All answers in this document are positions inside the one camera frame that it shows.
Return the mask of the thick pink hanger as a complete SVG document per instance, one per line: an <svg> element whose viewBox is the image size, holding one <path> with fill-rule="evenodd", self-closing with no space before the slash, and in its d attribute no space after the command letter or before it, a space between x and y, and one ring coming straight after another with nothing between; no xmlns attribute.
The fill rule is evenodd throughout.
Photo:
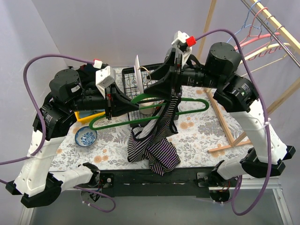
<svg viewBox="0 0 300 225"><path fill-rule="evenodd" d="M250 44L260 41L262 39L269 38L270 40L267 43L263 44L262 46L259 46L258 48L248 52L247 54L245 54L245 56L248 56L249 54L255 52L256 50L258 50L262 47L269 46L271 44L271 42L274 40L274 38L272 37L271 34L262 34L262 32L263 32L262 26L260 25L260 26L256 27L256 26L254 26L254 22L255 22L255 18L253 19L251 26L248 27L249 30L248 30L247 36L242 41L239 42L241 49L243 49L247 45L250 45ZM252 29L259 30L259 33L257 35L251 35Z"/></svg>

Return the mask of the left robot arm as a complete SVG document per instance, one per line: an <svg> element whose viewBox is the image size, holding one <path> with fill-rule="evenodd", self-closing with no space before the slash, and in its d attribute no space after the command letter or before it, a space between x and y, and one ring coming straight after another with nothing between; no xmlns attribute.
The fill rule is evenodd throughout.
<svg viewBox="0 0 300 225"><path fill-rule="evenodd" d="M96 87L85 88L77 70L59 71L49 86L50 93L37 108L24 165L17 178L6 185L8 192L22 197L21 203L27 208L48 206L63 191L78 185L91 188L99 185L100 171L91 163L63 173L50 172L57 149L76 122L76 112L104 109L106 116L112 118L138 109L138 104L114 82L104 95Z"/></svg>

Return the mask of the teal tank top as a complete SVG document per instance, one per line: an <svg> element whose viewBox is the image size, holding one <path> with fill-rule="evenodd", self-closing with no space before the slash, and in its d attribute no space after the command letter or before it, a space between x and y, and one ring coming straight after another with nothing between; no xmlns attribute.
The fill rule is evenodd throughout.
<svg viewBox="0 0 300 225"><path fill-rule="evenodd" d="M85 118L85 117L92 116L92 115L97 114L97 113L99 113L99 111L97 111L97 110L95 110L95 111L91 111L91 110L89 110L89 111L80 111L79 112L79 117L80 118Z"/></svg>

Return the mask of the black tank top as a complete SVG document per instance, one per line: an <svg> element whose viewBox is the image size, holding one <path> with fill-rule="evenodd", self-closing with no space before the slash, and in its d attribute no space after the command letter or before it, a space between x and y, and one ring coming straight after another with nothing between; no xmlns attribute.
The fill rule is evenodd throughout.
<svg viewBox="0 0 300 225"><path fill-rule="evenodd" d="M95 76L97 69L91 64L82 65L76 71L78 72L82 83L94 82L96 80Z"/></svg>

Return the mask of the blue wire hanger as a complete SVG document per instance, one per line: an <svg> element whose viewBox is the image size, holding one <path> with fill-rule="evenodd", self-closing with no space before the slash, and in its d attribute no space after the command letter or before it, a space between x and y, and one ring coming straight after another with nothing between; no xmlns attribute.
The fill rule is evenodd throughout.
<svg viewBox="0 0 300 225"><path fill-rule="evenodd" d="M250 14L252 8L253 8L255 5L256 5L256 3L253 3L253 4L251 5L251 7L248 9L247 16L246 16L246 18L245 18L245 21L244 21L243 25L242 25L242 27L241 27L237 32L235 32L235 35L238 34L238 33L240 33L244 28L250 27L250 26L251 26L251 24L248 24L248 25L247 25L247 21L248 21L248 18L249 18L249 14Z"/></svg>

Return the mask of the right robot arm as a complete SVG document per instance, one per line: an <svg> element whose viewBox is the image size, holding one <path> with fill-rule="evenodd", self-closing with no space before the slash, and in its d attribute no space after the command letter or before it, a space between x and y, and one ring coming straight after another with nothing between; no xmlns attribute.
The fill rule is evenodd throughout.
<svg viewBox="0 0 300 225"><path fill-rule="evenodd" d="M264 112L253 83L236 74L242 60L240 53L228 43L214 43L204 65L186 65L172 49L168 58L152 74L154 83L145 93L169 100L180 96L182 86L214 88L214 99L236 119L252 143L245 156L220 161L202 183L223 186L230 179L249 174L255 178L279 176L285 169L284 161L295 153L293 146L285 145L271 125L264 120Z"/></svg>

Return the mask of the green hanger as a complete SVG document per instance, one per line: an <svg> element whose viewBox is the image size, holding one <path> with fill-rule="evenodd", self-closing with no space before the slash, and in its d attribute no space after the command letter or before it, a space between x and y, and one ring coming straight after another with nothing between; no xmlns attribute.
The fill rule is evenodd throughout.
<svg viewBox="0 0 300 225"><path fill-rule="evenodd" d="M146 98L147 97L145 97L143 94L139 94L133 100L142 101L143 99L146 99ZM202 109L195 109L195 110L189 110L189 111L182 111L182 112L177 111L175 113L175 116L179 116L179 115L183 115L183 114L190 114L190 113L204 112L204 111L208 110L208 108L210 106L209 103L206 100L204 100L204 99L182 98L181 101L186 101L186 102L201 102L201 103L205 104L205 107L202 108ZM89 128L92 129L92 130L102 130L102 129L106 129L106 128L113 128L113 127L118 127L118 126L123 126L123 125L129 125L129 124L133 124L133 123L140 123L142 121L150 121L150 120L155 120L155 119L159 118L159 116L154 116L154 114L153 114L153 116L151 116L149 118L145 118L145 119L125 121L125 122L110 124L110 125L101 126L101 127L93 127L93 125L94 125L94 123L96 121L98 121L100 119L103 119L104 117L105 117L105 115L94 118L89 123Z"/></svg>

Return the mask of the striped tank top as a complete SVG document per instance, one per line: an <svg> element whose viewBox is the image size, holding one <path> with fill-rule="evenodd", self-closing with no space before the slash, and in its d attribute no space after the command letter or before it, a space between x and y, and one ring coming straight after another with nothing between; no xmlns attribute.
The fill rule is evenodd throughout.
<svg viewBox="0 0 300 225"><path fill-rule="evenodd" d="M175 146L167 139L178 133L174 118L180 102L180 97L164 101L164 105L154 111L156 119L150 120L144 127L131 129L127 143L128 162L148 160L150 170L160 176L181 163Z"/></svg>

